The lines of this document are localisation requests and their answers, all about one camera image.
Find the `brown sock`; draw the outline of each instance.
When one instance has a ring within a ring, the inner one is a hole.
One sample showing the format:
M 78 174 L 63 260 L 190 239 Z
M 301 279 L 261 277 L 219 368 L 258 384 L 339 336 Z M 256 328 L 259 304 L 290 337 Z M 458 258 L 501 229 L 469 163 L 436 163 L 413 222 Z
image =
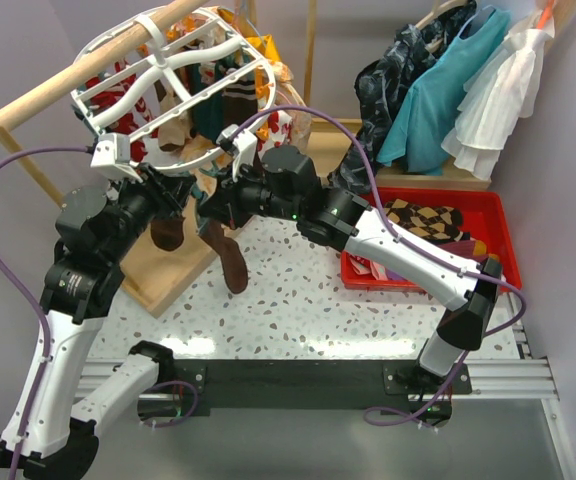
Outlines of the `brown sock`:
M 208 221 L 208 225 L 200 237 L 221 258 L 221 267 L 228 289 L 234 294 L 246 290 L 248 267 L 237 242 L 226 237 L 224 229 L 216 220 Z
M 184 243 L 184 217 L 153 220 L 150 238 L 157 248 L 166 252 L 177 250 Z

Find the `white speckled surface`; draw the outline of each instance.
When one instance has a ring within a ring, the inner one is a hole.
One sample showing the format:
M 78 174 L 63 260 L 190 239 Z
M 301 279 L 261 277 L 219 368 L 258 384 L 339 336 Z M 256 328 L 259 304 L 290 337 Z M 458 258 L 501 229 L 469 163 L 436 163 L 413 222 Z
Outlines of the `white speckled surface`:
M 120 291 L 90 357 L 123 358 L 151 340 L 177 358 L 415 358 L 441 318 L 425 294 L 346 290 L 336 252 L 289 222 L 255 219 L 238 242 L 250 272 L 243 294 L 228 292 L 218 260 L 158 319 Z M 491 326 L 510 315 L 504 296 Z M 471 358 L 519 358 L 512 330 Z

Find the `hanging clothes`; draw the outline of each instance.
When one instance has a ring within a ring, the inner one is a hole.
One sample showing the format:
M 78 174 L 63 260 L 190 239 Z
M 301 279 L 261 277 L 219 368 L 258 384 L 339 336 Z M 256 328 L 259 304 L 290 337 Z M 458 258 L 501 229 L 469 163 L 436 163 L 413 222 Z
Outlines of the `hanging clothes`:
M 515 25 L 464 88 L 462 112 L 442 143 L 455 166 L 488 180 L 517 120 L 530 117 L 543 66 L 544 45 L 555 36 L 551 18 L 544 29 L 534 25 L 537 11 Z
M 368 65 L 355 81 L 362 127 L 357 139 L 371 162 L 373 172 L 379 168 L 377 154 L 383 145 L 394 118 L 413 82 L 432 67 L 477 10 L 470 0 L 440 15 L 423 30 L 407 25 L 397 32 L 393 44 L 383 57 Z M 426 45 L 443 38 L 442 47 L 429 53 Z M 368 175 L 357 149 L 351 145 L 341 164 L 329 175 L 330 182 L 354 193 L 370 191 Z
M 457 107 L 466 96 L 464 83 L 501 44 L 510 12 L 494 11 L 472 36 L 463 38 L 468 20 L 434 67 L 421 75 L 406 94 L 377 161 L 391 165 L 402 159 L 408 172 L 441 175 L 448 153 L 441 142 L 455 126 Z

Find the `teal shirt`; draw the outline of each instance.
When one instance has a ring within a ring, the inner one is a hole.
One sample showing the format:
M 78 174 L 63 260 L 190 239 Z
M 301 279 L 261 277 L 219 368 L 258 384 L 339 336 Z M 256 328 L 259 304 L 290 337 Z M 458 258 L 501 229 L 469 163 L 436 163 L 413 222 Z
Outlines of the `teal shirt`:
M 449 157 L 441 142 L 455 126 L 457 107 L 466 95 L 464 83 L 501 44 L 509 23 L 509 12 L 493 11 L 471 37 L 458 35 L 437 63 L 413 83 L 377 155 L 379 163 L 391 165 L 405 156 L 409 172 L 441 175 Z

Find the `wooden rack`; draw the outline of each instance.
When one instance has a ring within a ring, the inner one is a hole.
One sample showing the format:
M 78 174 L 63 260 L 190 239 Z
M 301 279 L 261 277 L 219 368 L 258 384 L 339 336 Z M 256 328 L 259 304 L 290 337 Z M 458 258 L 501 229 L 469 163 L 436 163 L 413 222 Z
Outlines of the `wooden rack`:
M 154 13 L 151 18 L 159 29 L 165 30 L 205 2 L 206 0 L 174 0 Z M 568 23 L 575 11 L 576 0 L 558 2 L 555 8 L 555 24 L 559 31 Z M 252 0 L 249 1 L 249 14 L 254 21 L 256 8 Z M 316 15 L 317 1 L 310 0 L 304 87 L 306 103 L 310 100 L 312 86 Z M 11 153 L 22 150 L 22 146 L 11 133 L 15 128 L 43 112 L 73 89 L 83 85 L 86 80 L 103 71 L 108 64 L 124 58 L 149 39 L 148 31 L 140 24 L 136 24 L 114 40 L 2 107 L 0 109 L 0 143 Z M 360 126 L 359 120 L 344 120 L 343 122 L 354 131 Z M 314 122 L 308 153 L 315 160 L 317 170 L 322 176 L 337 166 L 348 145 L 349 141 L 332 131 L 329 126 L 319 121 Z M 56 205 L 61 204 L 63 193 L 32 158 L 25 157 L 20 160 L 19 164 Z M 467 172 L 450 165 L 444 168 L 444 175 L 441 177 L 403 175 L 396 169 L 383 169 L 377 176 L 377 180 L 383 186 L 468 190 L 481 190 L 488 187 L 486 182 L 481 183 Z M 149 232 L 146 232 L 122 262 L 122 270 L 126 274 L 123 288 L 154 316 L 162 314 L 216 258 L 216 254 L 195 235 L 196 224 L 192 203 L 188 205 L 185 217 L 186 235 L 182 247 L 172 253 L 163 252 L 153 245 Z

